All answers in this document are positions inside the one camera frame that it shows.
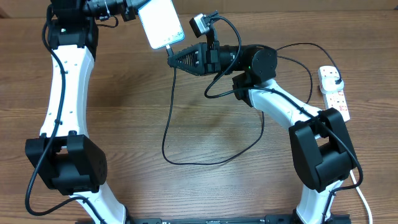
wooden table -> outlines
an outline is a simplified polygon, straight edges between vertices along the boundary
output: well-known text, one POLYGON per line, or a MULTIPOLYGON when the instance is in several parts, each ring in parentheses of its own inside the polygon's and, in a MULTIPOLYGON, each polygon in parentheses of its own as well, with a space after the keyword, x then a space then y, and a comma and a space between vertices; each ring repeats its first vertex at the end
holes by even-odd
MULTIPOLYGON (((398 13, 291 12, 226 14, 240 31, 243 44, 271 47, 314 42, 326 48, 341 69, 351 113, 348 130, 364 170, 361 186, 375 223, 398 222, 398 13)), ((181 16, 185 40, 181 50, 197 43, 181 16)), ((24 153, 25 140, 36 138, 44 121, 51 84, 50 55, 41 43, 43 19, 0 19, 0 222, 73 223, 88 218, 77 203, 45 217, 24 207, 33 167, 24 153)), ((221 44, 236 45, 233 31, 216 25, 221 44)), ((266 116, 261 141, 222 166, 173 166, 161 153, 172 85, 164 50, 152 50, 139 21, 117 29, 100 28, 91 76, 87 122, 90 138, 106 153, 108 183, 134 217, 261 217, 291 213, 300 200, 289 136, 266 116)), ((306 64, 314 76, 311 104, 323 108, 317 69, 329 65, 320 50, 292 47, 280 52, 306 64)), ((308 74, 279 60, 277 81, 301 100, 309 91, 308 74)), ((178 71, 175 106, 166 153, 173 161, 218 161, 256 140, 260 112, 233 95, 208 100, 209 77, 178 71)), ((224 77, 212 93, 231 89, 224 77)), ((65 200, 37 179, 31 204, 45 210, 65 200)), ((353 223, 367 223, 355 190, 339 192, 333 212, 349 213, 353 223)))

white cable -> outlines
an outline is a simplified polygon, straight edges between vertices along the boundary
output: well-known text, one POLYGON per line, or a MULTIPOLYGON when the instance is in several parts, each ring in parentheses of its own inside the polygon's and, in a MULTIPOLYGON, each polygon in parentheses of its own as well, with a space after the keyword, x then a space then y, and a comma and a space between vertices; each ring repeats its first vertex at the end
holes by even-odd
MULTIPOLYGON (((354 176, 354 172, 351 170, 349 172, 349 174, 350 174, 350 176, 351 176, 351 178, 353 180, 353 183, 356 184, 356 179, 355 179, 355 176, 354 176)), ((356 191, 358 191, 358 194, 361 197, 361 199, 363 201, 363 204, 365 205, 366 211, 368 212, 369 224, 373 224, 373 217, 372 217, 371 208, 369 207, 368 202, 365 199, 365 196, 362 194, 362 191, 361 191, 361 189, 359 189, 359 187, 356 187, 356 191)))
POLYGON ((108 13, 108 19, 109 19, 111 17, 111 12, 109 11, 108 4, 106 3, 106 0, 104 0, 104 2, 105 2, 106 13, 108 13))

cable tie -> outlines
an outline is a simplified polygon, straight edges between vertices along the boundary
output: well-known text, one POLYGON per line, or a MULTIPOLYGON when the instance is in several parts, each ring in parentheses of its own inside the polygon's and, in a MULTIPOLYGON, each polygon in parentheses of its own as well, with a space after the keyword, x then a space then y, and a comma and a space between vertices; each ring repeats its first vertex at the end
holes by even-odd
POLYGON ((62 121, 60 121, 60 120, 58 120, 58 119, 55 119, 54 123, 55 123, 55 124, 60 124, 60 125, 62 125, 62 121))

smartphone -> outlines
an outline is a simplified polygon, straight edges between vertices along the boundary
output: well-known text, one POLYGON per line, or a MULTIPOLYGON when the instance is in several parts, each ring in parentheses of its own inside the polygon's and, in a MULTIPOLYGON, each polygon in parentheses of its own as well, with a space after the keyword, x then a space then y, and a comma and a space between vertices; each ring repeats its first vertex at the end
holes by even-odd
POLYGON ((150 0, 138 10, 150 46, 159 49, 184 39, 172 0, 150 0))

power strip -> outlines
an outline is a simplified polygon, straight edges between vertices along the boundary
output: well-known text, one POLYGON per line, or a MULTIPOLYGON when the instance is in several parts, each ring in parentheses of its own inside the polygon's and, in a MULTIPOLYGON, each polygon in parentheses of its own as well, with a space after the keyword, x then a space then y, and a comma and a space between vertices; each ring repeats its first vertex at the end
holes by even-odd
POLYGON ((318 70, 318 77, 325 108, 338 110, 344 121, 349 121, 350 117, 344 91, 341 89, 341 85, 337 85, 334 82, 335 78, 338 78, 337 69, 333 66, 322 66, 318 70))

